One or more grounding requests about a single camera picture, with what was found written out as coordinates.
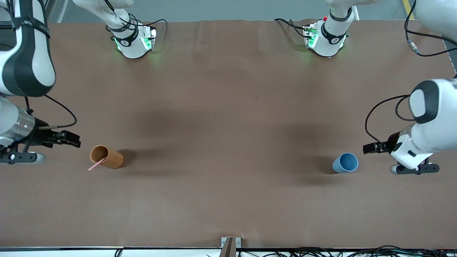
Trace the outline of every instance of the blue cup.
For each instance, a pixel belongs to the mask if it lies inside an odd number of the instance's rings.
[[[355,171],[359,167],[359,160],[352,153],[343,153],[336,158],[332,167],[337,173]]]

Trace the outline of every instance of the pink stick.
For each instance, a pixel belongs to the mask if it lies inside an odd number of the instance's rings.
[[[95,167],[97,167],[100,163],[102,163],[107,158],[108,158],[108,156],[103,158],[103,159],[101,159],[100,161],[98,161],[96,164],[94,164],[92,167],[89,168],[89,171],[93,170]]]

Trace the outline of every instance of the table surface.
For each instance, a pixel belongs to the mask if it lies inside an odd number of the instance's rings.
[[[0,166],[1,246],[212,246],[241,236],[248,247],[457,248],[456,151],[433,155],[441,171],[421,176],[391,174],[388,154],[362,154],[376,103],[454,76],[447,55],[411,52],[402,21],[354,22],[330,59],[267,21],[170,23],[136,60],[116,51],[104,24],[50,29],[50,95],[78,116],[70,131],[82,146],[34,147],[44,164]],[[422,53],[444,48],[412,39]],[[31,105],[48,123],[71,121],[46,98]],[[381,139],[409,125],[394,106],[369,122]],[[125,166],[87,171],[98,144],[122,152]],[[359,169],[334,174],[344,152]]]

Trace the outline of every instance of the yellow tape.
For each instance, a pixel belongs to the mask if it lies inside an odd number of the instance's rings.
[[[406,15],[409,14],[409,12],[411,11],[411,6],[409,5],[409,0],[402,0],[403,1],[403,5],[404,5],[404,9],[406,10]]]

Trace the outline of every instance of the cup opening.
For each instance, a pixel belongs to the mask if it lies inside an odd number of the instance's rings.
[[[95,162],[98,162],[100,161],[101,159],[105,158],[108,156],[108,149],[103,146],[103,145],[99,145],[99,146],[96,146],[92,152],[90,153],[92,159],[95,161]]]
[[[341,167],[347,171],[354,171],[359,166],[357,157],[350,153],[345,153],[340,158]]]

